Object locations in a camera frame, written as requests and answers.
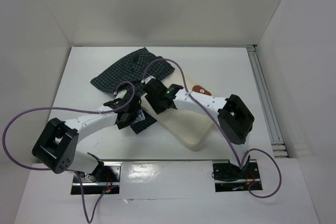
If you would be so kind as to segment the dark grid-pattern pillowcase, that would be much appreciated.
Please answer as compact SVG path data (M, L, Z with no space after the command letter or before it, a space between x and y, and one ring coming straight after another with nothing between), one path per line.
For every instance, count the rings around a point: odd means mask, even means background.
M146 48L138 49L116 61L101 74L91 79L90 83L101 92L112 94L119 83L129 81L135 87L135 95L142 96L144 91L141 80L144 70L152 61L160 58L162 57L156 56ZM167 61L159 61L149 68L146 77L153 76L162 81L174 70L175 68ZM148 113L144 112L144 115L144 121L131 125L135 134L139 134L156 122L156 119Z

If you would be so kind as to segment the cream pillow with bear print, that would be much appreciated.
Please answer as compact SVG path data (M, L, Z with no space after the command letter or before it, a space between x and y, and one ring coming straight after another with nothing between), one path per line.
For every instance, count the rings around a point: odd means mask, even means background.
M199 151L209 134L213 122L207 115L188 110L169 109L157 115L145 94L141 97L141 106L150 116L156 119L175 138L192 151Z

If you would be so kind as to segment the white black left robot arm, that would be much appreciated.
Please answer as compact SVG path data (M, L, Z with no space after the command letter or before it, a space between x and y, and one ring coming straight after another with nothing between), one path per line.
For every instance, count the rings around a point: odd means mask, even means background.
M55 174L67 170L85 174L91 181L99 181L106 169L104 162L92 153L76 150L86 137L110 126L119 130L144 120L141 99L125 95L106 102L97 114L85 114L75 119L48 121L32 149L32 155L50 168Z

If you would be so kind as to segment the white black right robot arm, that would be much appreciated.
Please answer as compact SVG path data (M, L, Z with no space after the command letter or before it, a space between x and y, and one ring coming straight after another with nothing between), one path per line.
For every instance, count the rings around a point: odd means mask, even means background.
M144 91L146 100L156 114L175 109L207 115L233 153L229 159L230 174L240 178L247 172L250 161L247 139L255 118L239 96L213 97L189 91L178 84L166 87L154 79L145 84Z

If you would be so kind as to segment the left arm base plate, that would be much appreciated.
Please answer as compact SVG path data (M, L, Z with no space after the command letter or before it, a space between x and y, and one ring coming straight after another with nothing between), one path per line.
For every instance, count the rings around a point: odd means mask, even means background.
M70 194L81 194L80 182L85 195L99 195L103 191L110 195L119 194L121 168L121 163L105 162L104 166L93 174L79 172L79 178L74 174Z

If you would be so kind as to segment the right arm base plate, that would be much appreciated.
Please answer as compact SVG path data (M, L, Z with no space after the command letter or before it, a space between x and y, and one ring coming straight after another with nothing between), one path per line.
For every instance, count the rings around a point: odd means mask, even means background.
M217 193L248 191L249 188L262 190L263 188L256 161L250 162L243 171L229 162L213 163L212 178Z

